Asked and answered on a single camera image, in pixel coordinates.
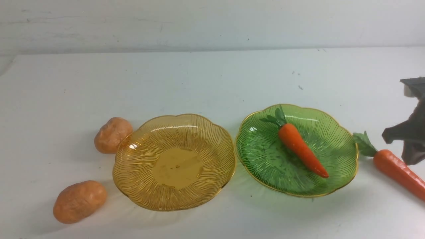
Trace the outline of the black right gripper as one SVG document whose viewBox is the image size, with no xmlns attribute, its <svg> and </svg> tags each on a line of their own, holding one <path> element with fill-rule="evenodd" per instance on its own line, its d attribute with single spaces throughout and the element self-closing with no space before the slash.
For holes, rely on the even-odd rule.
<svg viewBox="0 0 425 239">
<path fill-rule="evenodd" d="M 402 160 L 405 165 L 416 165 L 425 160 L 425 79 L 424 77 L 401 79 L 405 96 L 415 97 L 418 103 L 407 121 L 385 128 L 382 138 L 386 144 L 402 140 Z"/>
</svg>

